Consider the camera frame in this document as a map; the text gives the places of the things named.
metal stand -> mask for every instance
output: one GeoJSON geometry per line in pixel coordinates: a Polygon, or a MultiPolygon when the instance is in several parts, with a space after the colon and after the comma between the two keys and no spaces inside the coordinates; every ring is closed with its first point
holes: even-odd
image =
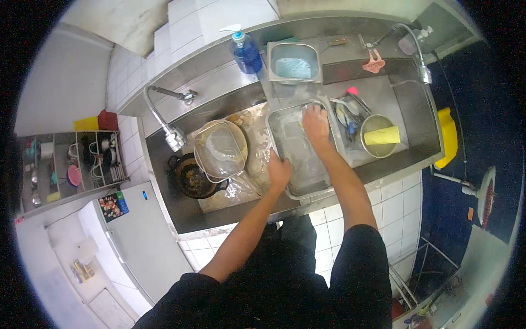
{"type": "Polygon", "coordinates": [[[443,253],[442,251],[440,251],[435,245],[433,245],[431,242],[427,241],[425,238],[423,237],[420,237],[422,240],[425,241],[425,244],[423,246],[421,246],[420,248],[416,249],[415,251],[407,254],[406,256],[404,256],[403,258],[397,260],[395,263],[393,264],[389,264],[389,276],[392,277],[392,280],[394,282],[394,285],[396,286],[397,290],[400,292],[400,295],[402,296],[403,300],[407,303],[407,305],[409,306],[409,309],[412,310],[414,309],[415,307],[418,306],[418,300],[417,298],[415,297],[415,295],[413,294],[413,292],[411,291],[411,289],[409,289],[409,287],[407,286],[407,284],[403,281],[402,277],[400,276],[400,274],[398,274],[398,272],[395,270],[395,265],[397,265],[398,263],[402,262],[403,260],[409,258],[410,256],[412,256],[413,254],[416,254],[419,250],[423,249],[423,248],[426,248],[426,253],[424,254],[424,259],[422,261],[422,266],[420,267],[420,273],[418,273],[418,279],[417,279],[417,283],[415,285],[415,287],[418,286],[418,283],[420,282],[420,276],[422,275],[422,270],[424,268],[424,265],[426,263],[426,258],[427,258],[427,253],[428,253],[428,250],[429,250],[429,247],[435,249],[440,255],[444,256],[445,259],[447,259],[457,270],[460,268],[459,265],[455,264],[449,257],[446,256],[445,253],[443,253]],[[407,298],[407,295],[404,293],[402,287],[400,286],[402,285],[403,288],[406,289],[407,293],[409,294],[409,296],[411,297],[411,299],[414,301],[414,306],[413,304],[409,301],[409,299],[407,298]]]}

faucet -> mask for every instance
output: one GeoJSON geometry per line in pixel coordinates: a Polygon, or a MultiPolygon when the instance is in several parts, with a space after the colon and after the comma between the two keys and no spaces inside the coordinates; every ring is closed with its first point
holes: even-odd
{"type": "Polygon", "coordinates": [[[163,119],[159,111],[155,108],[154,102],[151,101],[149,91],[154,90],[158,93],[162,93],[168,96],[176,97],[180,101],[184,101],[186,105],[190,105],[194,101],[194,97],[197,96],[197,92],[193,90],[189,90],[187,94],[182,93],[176,93],[169,91],[164,88],[156,87],[156,86],[145,86],[143,89],[144,99],[146,100],[146,104],[148,104],[148,107],[150,108],[150,111],[153,113],[155,119],[159,122],[161,127],[166,133],[166,143],[170,146],[172,151],[177,152],[180,150],[183,146],[186,145],[188,142],[188,139],[186,138],[186,135],[183,133],[183,131],[179,128],[173,128],[170,125],[166,123],[166,121],[163,119]]]}
{"type": "Polygon", "coordinates": [[[405,28],[409,32],[411,37],[413,38],[414,44],[417,47],[418,57],[419,57],[419,60],[420,60],[420,63],[419,63],[419,66],[418,66],[418,72],[419,72],[419,75],[420,75],[420,81],[422,81],[423,83],[425,83],[427,85],[430,85],[431,82],[432,82],[431,71],[429,71],[429,69],[427,68],[426,64],[424,63],[424,57],[422,56],[422,50],[420,49],[420,44],[418,43],[417,37],[414,35],[413,30],[411,30],[411,28],[409,26],[407,26],[406,24],[403,24],[403,23],[396,23],[396,24],[394,24],[391,27],[391,29],[383,37],[379,38],[378,40],[376,40],[373,43],[364,42],[363,38],[362,38],[362,36],[360,34],[358,35],[358,37],[360,38],[360,43],[361,43],[363,49],[375,48],[376,46],[378,46],[380,44],[380,42],[382,42],[382,40],[384,40],[386,37],[391,35],[391,33],[396,31],[396,29],[399,28],[399,27],[405,28]]]}

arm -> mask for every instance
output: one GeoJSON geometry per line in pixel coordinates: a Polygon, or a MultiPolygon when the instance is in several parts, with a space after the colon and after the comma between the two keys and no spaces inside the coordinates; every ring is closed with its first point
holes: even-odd
{"type": "Polygon", "coordinates": [[[319,105],[309,105],[303,113],[303,127],[329,173],[343,212],[344,232],[358,224],[367,224],[378,230],[363,183],[329,142],[327,111],[319,105]]]}
{"type": "Polygon", "coordinates": [[[271,149],[268,171],[270,176],[268,192],[237,224],[221,244],[214,258],[199,273],[224,282],[231,273],[241,268],[252,254],[261,238],[272,208],[290,180],[290,163],[288,159],[281,162],[271,149]]]}

dish soap bottle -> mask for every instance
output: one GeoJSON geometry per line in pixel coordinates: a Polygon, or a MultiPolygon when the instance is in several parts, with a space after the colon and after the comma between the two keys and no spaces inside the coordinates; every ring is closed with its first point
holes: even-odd
{"type": "Polygon", "coordinates": [[[230,51],[234,55],[234,59],[242,72],[253,74],[261,70],[263,64],[261,62],[261,56],[259,56],[259,49],[254,43],[254,39],[241,32],[241,24],[223,27],[219,31],[233,32],[230,51]]]}
{"type": "MultiPolygon", "coordinates": [[[[420,45],[420,47],[422,47],[422,45],[424,44],[424,41],[426,40],[426,38],[429,36],[431,32],[433,32],[433,29],[431,28],[431,26],[428,26],[427,29],[423,29],[423,30],[419,30],[419,29],[413,30],[413,34],[415,37],[417,37],[418,44],[420,45]]],[[[417,46],[414,44],[414,39],[410,34],[403,37],[398,42],[398,46],[403,51],[403,53],[406,55],[412,55],[417,51],[417,46]]]]}

person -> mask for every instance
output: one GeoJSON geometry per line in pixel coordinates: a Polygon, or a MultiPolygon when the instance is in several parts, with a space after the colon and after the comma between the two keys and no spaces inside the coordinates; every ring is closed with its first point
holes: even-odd
{"type": "Polygon", "coordinates": [[[171,328],[391,328],[386,247],[367,192],[329,142],[327,112],[304,109],[303,128],[343,213],[343,242],[330,288],[315,274],[316,232],[308,215],[272,230],[268,216],[291,176],[271,150],[270,189],[199,273],[183,274],[135,324],[171,328]]]}

